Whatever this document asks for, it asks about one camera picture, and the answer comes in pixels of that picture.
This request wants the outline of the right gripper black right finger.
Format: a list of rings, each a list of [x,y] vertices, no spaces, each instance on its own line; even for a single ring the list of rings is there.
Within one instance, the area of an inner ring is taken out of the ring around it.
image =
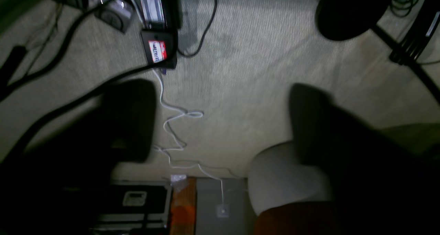
[[[295,152],[327,176],[344,233],[439,234],[439,142],[414,153],[303,83],[289,114]]]

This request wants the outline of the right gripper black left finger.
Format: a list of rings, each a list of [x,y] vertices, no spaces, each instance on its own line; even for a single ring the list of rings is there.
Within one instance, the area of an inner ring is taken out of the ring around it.
[[[1,234],[88,234],[117,164],[148,158],[156,106],[151,81],[111,85],[97,107],[2,163]]]

